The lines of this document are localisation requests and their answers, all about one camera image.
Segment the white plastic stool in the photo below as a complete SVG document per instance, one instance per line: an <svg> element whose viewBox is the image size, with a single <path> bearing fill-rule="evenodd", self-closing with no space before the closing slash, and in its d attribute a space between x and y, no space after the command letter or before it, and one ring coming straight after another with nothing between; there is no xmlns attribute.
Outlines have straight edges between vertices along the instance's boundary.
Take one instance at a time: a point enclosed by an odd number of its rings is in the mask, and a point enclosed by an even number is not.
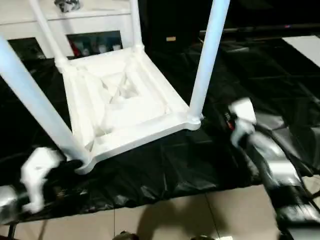
<svg viewBox="0 0 320 240"><path fill-rule="evenodd" d="M182 129L201 126L204 106L230 0L212 4L188 106L144 51L138 0L131 0L134 47L68 60L38 0L29 0L63 75L72 133L7 41L0 39L0 74L69 159L78 173Z"/></svg>

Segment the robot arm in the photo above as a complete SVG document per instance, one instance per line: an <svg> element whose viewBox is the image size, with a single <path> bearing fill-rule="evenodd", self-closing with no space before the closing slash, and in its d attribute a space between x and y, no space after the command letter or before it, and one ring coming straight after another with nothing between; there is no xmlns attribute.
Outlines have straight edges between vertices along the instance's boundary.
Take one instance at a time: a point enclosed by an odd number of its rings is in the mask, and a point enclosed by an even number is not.
<svg viewBox="0 0 320 240"><path fill-rule="evenodd" d="M243 99L229 109L235 116L231 142L257 167L275 209L279 230L289 239L320 239L319 208L310 200L296 168L280 146L255 131L256 118L250 100Z"/></svg>

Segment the floor tile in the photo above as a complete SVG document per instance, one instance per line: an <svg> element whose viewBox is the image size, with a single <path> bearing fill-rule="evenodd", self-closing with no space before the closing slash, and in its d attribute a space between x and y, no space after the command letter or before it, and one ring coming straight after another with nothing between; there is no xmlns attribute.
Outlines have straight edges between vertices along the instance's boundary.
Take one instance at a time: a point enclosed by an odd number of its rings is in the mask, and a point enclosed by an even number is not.
<svg viewBox="0 0 320 240"><path fill-rule="evenodd" d="M100 211L48 221L44 240L111 240L115 231L115 211Z"/></svg>
<svg viewBox="0 0 320 240"><path fill-rule="evenodd" d="M303 182L310 193L315 194L320 190L320 176L304 177ZM314 199L315 204L320 208L320 197Z"/></svg>
<svg viewBox="0 0 320 240"><path fill-rule="evenodd" d="M0 236L8 236L9 226L0 225Z"/></svg>
<svg viewBox="0 0 320 240"><path fill-rule="evenodd" d="M217 231L205 195L179 197L154 205L115 210L115 234L135 233L140 240L189 240Z"/></svg>
<svg viewBox="0 0 320 240"><path fill-rule="evenodd" d="M277 240L274 209L262 186L207 194L220 237Z"/></svg>
<svg viewBox="0 0 320 240"><path fill-rule="evenodd" d="M46 230L47 221L31 221L16 226L14 238L18 240L42 240L42 230Z"/></svg>
<svg viewBox="0 0 320 240"><path fill-rule="evenodd" d="M112 240L114 210L68 216L50 220L20 223L18 240Z"/></svg>

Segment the black plastic sheet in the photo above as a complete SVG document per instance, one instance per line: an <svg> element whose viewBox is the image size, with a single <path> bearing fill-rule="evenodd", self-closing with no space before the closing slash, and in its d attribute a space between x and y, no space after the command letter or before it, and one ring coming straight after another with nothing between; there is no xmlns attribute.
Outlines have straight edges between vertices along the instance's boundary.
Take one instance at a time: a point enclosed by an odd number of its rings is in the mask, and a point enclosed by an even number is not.
<svg viewBox="0 0 320 240"><path fill-rule="evenodd" d="M181 53L148 52L188 103L201 45ZM53 60L26 62L49 100L70 125L62 76ZM70 175L66 198L22 221L136 207L174 197L259 184L259 176L221 127L221 109L252 100L258 124L276 139L303 175L320 170L320 68L282 40L222 43L208 89L201 129L183 130ZM19 181L20 167L37 146L54 147L46 133L1 82L0 185Z"/></svg>

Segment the white cabinet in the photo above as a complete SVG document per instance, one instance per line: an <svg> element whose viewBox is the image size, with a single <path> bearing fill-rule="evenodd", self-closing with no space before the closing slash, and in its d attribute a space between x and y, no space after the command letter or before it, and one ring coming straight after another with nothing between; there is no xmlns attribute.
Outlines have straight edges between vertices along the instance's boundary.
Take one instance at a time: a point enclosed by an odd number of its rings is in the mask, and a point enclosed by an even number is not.
<svg viewBox="0 0 320 240"><path fill-rule="evenodd" d="M61 13L54 0L39 0L65 56L74 56L67 35L119 31L123 48L133 46L129 0L80 0L77 11ZM0 0L0 35L7 40L35 38L46 58L53 53L28 0Z"/></svg>

